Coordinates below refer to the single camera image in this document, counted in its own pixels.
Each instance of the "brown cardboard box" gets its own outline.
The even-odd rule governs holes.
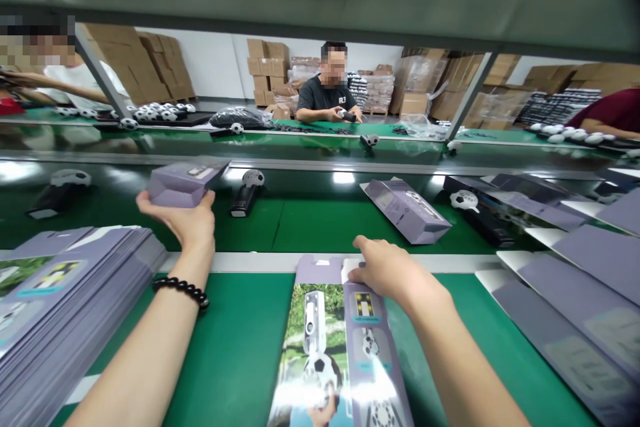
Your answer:
[[[257,58],[248,58],[247,59],[247,63],[249,64],[249,75],[260,75],[260,76],[267,76],[269,75],[269,64],[268,64],[268,60],[269,59],[257,59]]]
[[[272,103],[265,112],[272,113],[274,120],[289,120],[291,118],[291,110],[284,103]]]
[[[265,103],[267,105],[271,105],[275,103],[275,95],[273,94],[273,92],[269,92],[269,91],[265,92]]]
[[[255,104],[257,107],[266,107],[268,105],[265,99],[265,93],[261,90],[254,90],[253,97],[255,98]]]
[[[247,46],[249,47],[249,56],[251,58],[267,58],[269,56],[267,42],[264,40],[247,39]]]
[[[267,42],[268,58],[283,59],[289,64],[289,48],[284,43]]]
[[[269,90],[274,90],[276,87],[282,87],[285,84],[286,79],[284,77],[269,77],[269,82],[271,85]]]
[[[269,88],[269,77],[256,75],[253,77],[253,86],[256,90],[271,90]]]
[[[267,71],[266,75],[270,77],[286,77],[288,70],[288,62],[284,59],[272,58],[267,59]]]

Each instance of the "metal frame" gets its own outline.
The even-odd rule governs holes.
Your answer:
[[[89,71],[95,78],[98,86],[102,89],[102,92],[105,94],[107,100],[109,100],[111,106],[118,114],[120,119],[123,118],[131,118],[131,113],[127,110],[127,106],[122,100],[122,97],[118,93],[118,91],[113,86],[111,79],[107,75],[107,72],[102,68],[102,64],[100,63],[100,59],[93,51],[91,44],[89,43],[89,39],[85,36],[82,29],[75,30],[75,48],[83,58]]]
[[[485,82],[485,79],[487,78],[497,57],[497,52],[487,52],[482,58],[482,61],[478,66],[478,70],[475,72],[473,79],[471,79],[469,88],[467,88],[464,97],[462,97],[462,102],[458,107],[458,111],[455,113],[453,121],[451,121],[451,127],[449,127],[449,130],[447,131],[447,141],[455,139],[455,134],[458,133],[462,122],[467,117],[469,110],[471,110],[473,101],[482,88],[482,84]]]

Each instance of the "soccer ball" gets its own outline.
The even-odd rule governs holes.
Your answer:
[[[265,176],[259,170],[247,170],[242,176],[242,183],[244,183],[247,187],[251,187],[253,185],[260,187],[265,184]]]
[[[139,125],[134,119],[124,118],[120,121],[120,127],[126,130],[137,130]]]
[[[234,123],[231,126],[231,131],[233,133],[235,133],[236,135],[240,135],[241,133],[243,133],[245,131],[245,128],[240,123]]]
[[[461,190],[457,193],[452,193],[449,196],[449,200],[451,200],[451,207],[459,208],[462,210],[474,210],[478,214],[480,213],[477,209],[478,206],[478,197],[475,196],[473,192],[469,190]]]
[[[176,121],[178,119],[178,116],[171,110],[165,110],[160,114],[160,118],[164,121]]]

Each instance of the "white wall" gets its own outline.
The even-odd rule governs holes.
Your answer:
[[[540,67],[542,65],[582,65],[584,63],[593,63],[584,60],[567,60],[567,59],[554,59],[548,57],[528,57],[523,56],[513,69],[511,77],[509,77],[508,84],[510,85],[522,85],[527,78],[532,67]]]

